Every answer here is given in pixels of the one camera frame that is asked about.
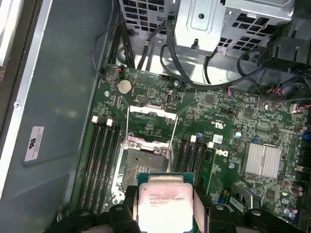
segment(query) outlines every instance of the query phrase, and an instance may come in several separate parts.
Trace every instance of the chip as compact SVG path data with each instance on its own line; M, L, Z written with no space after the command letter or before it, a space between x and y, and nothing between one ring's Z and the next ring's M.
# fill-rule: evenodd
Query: chip
M286 122L286 128L292 127L293 123L291 121Z
M213 103L214 103L214 96L212 96L212 95L206 95L206 97L205 97L205 103L213 104Z
M244 111L244 117L249 117L249 118L251 118L252 115L253 115L253 109L246 108L245 111Z
M277 184L284 185L284 176L282 175L277 176Z
M268 189L267 194L266 194L266 198L274 200L276 198L276 191L272 190L272 189Z

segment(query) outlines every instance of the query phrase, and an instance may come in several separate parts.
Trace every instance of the white label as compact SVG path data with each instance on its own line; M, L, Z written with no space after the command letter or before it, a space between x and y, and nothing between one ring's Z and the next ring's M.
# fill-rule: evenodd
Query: white label
M211 124L215 125L215 128L220 130L223 130L225 127L225 124L223 122L220 122L219 120L216 120L216 122L212 121Z
M223 138L224 138L224 136L222 136L222 135L214 134L213 142L218 143L218 144L222 144Z
M43 131L44 127L33 126L27 147L25 162L38 158Z
M233 197L230 197L230 203L233 204L235 208L237 208L243 213L244 206L241 203L239 203L237 200L235 200Z

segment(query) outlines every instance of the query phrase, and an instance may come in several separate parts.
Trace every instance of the capacitor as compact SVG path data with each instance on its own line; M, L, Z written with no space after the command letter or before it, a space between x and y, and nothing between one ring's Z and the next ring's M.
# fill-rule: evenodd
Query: capacitor
M307 126L300 125L300 126L297 126L296 129L293 130L293 133L296 133L296 134L304 133L307 129L308 129Z
M281 212L285 214L285 216L289 216L291 211L287 209L285 206L281 207Z
M296 215L295 215L293 212L291 212L291 213L289 214L289 217L290 217L291 220L294 220L295 217L296 217Z
M196 137L197 137L197 138L203 137L203 134L201 134L201 133L196 133Z
M288 205L288 204L290 203L290 200L284 198L284 199L282 200L282 203L283 203L284 205Z
M234 136L235 136L235 138L241 138L242 137L242 133L241 132L236 132Z
M298 190L300 192L303 191L303 187L298 185L298 184L296 184L296 183L292 184L292 188L294 188L294 189L296 189L296 190Z
M293 207L292 205L288 205L287 209L292 211L295 215L298 214L298 210L295 207Z
M298 191L298 190L296 190L296 189L294 189L294 188L291 189L291 192L292 192L293 194L297 195L297 196L300 196L300 197L302 197L302 195L303 195L303 192Z

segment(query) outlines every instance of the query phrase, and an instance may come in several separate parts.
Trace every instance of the mounting screw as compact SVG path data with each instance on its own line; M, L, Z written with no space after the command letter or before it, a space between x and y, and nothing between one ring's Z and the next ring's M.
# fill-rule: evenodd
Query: mounting screw
M222 50L217 50L217 55L222 55L223 51Z
M225 209L222 205L216 205L215 208L217 210L224 210Z
M258 210L253 210L252 214L255 215L255 216L260 216L261 215L261 213Z
M175 81L173 82L173 85L174 85L174 86L178 86L178 85L179 85L179 81L178 81L178 80L175 80Z
M230 163L230 164L229 164L229 168L230 168L230 169L233 169L233 168L235 168L235 165L234 165L234 163Z
M130 148L133 148L134 146L135 146L134 142L130 142L130 143L128 144L128 147L130 147Z
M15 108L19 108L19 107L21 106L21 102L15 101L14 104L13 104L13 106L14 106Z
M161 154L166 155L167 154L166 150L161 150Z

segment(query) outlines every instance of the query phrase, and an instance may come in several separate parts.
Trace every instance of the label sticker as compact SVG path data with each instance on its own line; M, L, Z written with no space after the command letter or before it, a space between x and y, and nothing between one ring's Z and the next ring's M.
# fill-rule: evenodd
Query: label sticker
M237 200L235 200L233 197L230 197L230 203L233 204L238 210L240 210L243 213L244 206Z
M25 162L36 160L38 158L43 131L44 127L33 126L27 147Z
M223 138L224 138L224 136L222 136L222 135L214 134L213 142L218 143L218 144L222 144Z

